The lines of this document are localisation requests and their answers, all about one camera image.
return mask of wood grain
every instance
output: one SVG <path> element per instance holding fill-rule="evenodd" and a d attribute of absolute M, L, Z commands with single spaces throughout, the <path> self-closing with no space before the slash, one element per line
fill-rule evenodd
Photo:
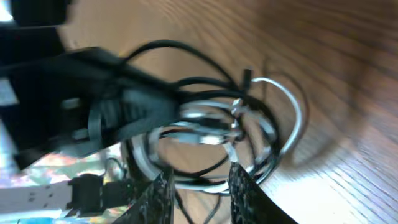
<path fill-rule="evenodd" d="M 293 76 L 310 98 L 309 127 L 264 191 L 299 223 L 398 223 L 398 2 L 82 2 L 78 10 L 91 4 L 104 13 L 77 17 L 97 27 L 86 25 L 86 37 L 71 22 L 68 39 L 79 40 L 80 46 L 102 45 L 123 55 L 150 40 L 176 39 L 211 55 L 237 80 L 248 65 L 257 76 L 264 65 Z M 87 37 L 95 41 L 84 42 Z M 134 63 L 168 80 L 219 77 L 178 50 L 153 51 Z M 294 89 L 287 80 L 275 79 Z M 286 137 L 294 121 L 291 106 L 273 88 L 267 102 Z M 180 146 L 167 149 L 167 156 L 182 169 L 198 170 L 220 157 L 215 152 Z M 183 198 L 197 223 L 216 200 L 192 192 Z M 227 199 L 213 223 L 228 222 L 228 207 Z M 175 223 L 185 223 L 178 210 Z"/>

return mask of brown wood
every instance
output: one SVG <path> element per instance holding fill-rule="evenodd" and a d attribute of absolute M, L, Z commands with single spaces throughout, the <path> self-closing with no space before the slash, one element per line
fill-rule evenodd
<path fill-rule="evenodd" d="M 150 40 L 182 40 L 211 55 L 237 80 L 248 65 L 261 76 L 264 61 L 268 70 L 293 76 L 310 99 L 310 125 L 264 191 L 299 223 L 398 223 L 396 4 L 84 0 L 76 5 L 65 36 L 71 47 L 101 45 L 122 55 Z M 168 80 L 220 77 L 178 50 L 153 51 L 134 63 Z M 294 121 L 291 106 L 273 88 L 267 102 L 286 136 Z M 218 149 L 167 149 L 173 163 L 186 170 L 205 168 L 222 154 Z M 183 192 L 183 199 L 196 223 L 203 222 L 216 200 L 194 192 Z M 228 207 L 226 199 L 213 223 L 228 222 Z M 178 210 L 175 223 L 186 223 Z"/>

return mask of wooden table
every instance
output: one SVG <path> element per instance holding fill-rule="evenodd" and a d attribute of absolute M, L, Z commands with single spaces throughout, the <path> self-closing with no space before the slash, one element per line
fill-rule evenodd
<path fill-rule="evenodd" d="M 248 65 L 256 76 L 263 75 L 264 64 L 293 76 L 310 99 L 309 127 L 262 186 L 266 194 L 299 223 L 398 223 L 397 3 L 84 0 L 64 35 L 73 48 L 101 45 L 121 55 L 150 40 L 182 40 L 237 80 Z M 153 51 L 134 63 L 168 80 L 220 77 L 178 50 Z M 288 135 L 294 121 L 289 102 L 273 88 L 266 101 Z M 167 150 L 186 170 L 205 168 L 223 154 Z M 216 200 L 193 192 L 183 192 L 183 198 L 197 223 Z M 175 223 L 186 223 L 178 210 L 175 216 Z M 227 223 L 228 217 L 226 198 L 212 222 Z"/>

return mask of wooden surface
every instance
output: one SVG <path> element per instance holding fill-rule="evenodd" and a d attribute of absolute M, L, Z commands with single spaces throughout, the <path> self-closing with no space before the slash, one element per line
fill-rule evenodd
<path fill-rule="evenodd" d="M 248 65 L 261 76 L 267 59 L 270 71 L 287 73 L 306 89 L 310 125 L 264 191 L 299 223 L 398 223 L 397 4 L 84 0 L 63 33 L 72 48 L 101 45 L 121 55 L 150 40 L 182 40 L 211 55 L 237 80 Z M 168 80 L 220 77 L 178 50 L 150 52 L 134 63 Z M 267 102 L 286 136 L 294 121 L 291 106 L 273 88 Z M 166 155 L 182 169 L 199 170 L 223 153 L 179 146 Z M 192 218 L 202 223 L 215 197 L 182 195 Z M 228 208 L 225 199 L 212 223 L 227 223 Z M 175 213 L 175 223 L 186 223 Z"/>

